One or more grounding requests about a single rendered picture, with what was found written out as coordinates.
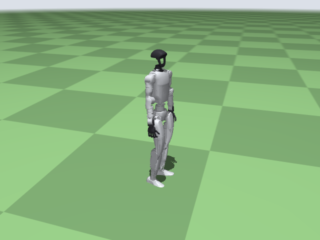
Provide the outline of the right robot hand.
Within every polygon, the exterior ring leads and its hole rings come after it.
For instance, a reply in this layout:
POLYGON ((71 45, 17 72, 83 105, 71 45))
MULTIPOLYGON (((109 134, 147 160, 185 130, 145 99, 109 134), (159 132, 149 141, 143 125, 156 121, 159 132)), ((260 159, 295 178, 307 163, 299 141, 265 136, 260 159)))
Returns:
POLYGON ((149 127, 148 127, 148 136, 151 137, 151 138, 157 138, 158 136, 156 135, 156 132, 158 134, 160 134, 156 128, 154 127, 155 123, 154 123, 154 120, 152 120, 152 124, 147 124, 149 127))

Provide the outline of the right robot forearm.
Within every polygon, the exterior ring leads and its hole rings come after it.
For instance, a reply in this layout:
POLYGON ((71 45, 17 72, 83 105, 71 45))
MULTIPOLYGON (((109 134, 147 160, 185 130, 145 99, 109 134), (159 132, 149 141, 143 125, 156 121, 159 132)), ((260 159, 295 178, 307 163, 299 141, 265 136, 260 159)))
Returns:
POLYGON ((153 124, 153 119, 154 119, 154 106, 151 105, 152 100, 148 97, 145 101, 145 108, 147 110, 147 123, 148 125, 153 124))

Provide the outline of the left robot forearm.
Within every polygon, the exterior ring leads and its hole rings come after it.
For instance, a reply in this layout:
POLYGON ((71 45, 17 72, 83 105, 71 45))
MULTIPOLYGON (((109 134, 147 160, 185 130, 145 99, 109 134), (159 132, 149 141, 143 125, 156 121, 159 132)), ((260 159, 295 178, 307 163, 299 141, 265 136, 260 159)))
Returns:
POLYGON ((172 107, 174 106, 173 97, 173 94, 169 95, 167 100, 168 110, 170 111, 172 111, 172 107))

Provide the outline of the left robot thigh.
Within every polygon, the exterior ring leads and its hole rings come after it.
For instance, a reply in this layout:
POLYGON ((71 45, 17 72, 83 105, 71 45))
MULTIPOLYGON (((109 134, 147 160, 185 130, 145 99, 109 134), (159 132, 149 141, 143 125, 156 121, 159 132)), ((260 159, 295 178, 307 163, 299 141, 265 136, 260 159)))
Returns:
POLYGON ((165 134, 165 143, 164 143, 163 149, 165 149, 168 146, 173 135, 174 118, 173 118, 172 112, 167 111, 166 119, 164 121, 165 122, 163 123, 164 124, 163 128, 164 128, 164 134, 165 134))

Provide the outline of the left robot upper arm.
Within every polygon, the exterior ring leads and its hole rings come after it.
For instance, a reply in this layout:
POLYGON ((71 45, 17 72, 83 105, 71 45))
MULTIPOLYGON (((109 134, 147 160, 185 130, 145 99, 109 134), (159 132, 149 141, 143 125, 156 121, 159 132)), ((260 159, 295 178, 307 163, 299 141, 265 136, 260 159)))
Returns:
POLYGON ((172 71, 171 70, 168 70, 168 72, 169 72, 169 96, 171 96, 172 94, 173 94, 173 92, 174 92, 174 89, 172 88, 172 87, 170 87, 171 86, 171 84, 172 84, 172 71))

